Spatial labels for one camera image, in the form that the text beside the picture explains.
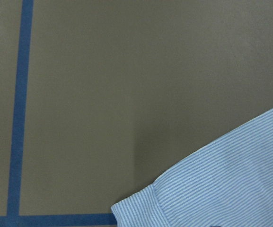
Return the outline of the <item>light blue striped shirt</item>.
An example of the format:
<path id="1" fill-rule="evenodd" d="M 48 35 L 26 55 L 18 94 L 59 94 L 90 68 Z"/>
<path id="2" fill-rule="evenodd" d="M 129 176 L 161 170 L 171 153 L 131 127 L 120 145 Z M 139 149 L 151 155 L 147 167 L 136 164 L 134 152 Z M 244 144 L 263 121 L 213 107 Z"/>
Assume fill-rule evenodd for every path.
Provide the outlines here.
<path id="1" fill-rule="evenodd" d="M 111 210 L 120 227 L 273 227 L 273 109 Z"/>

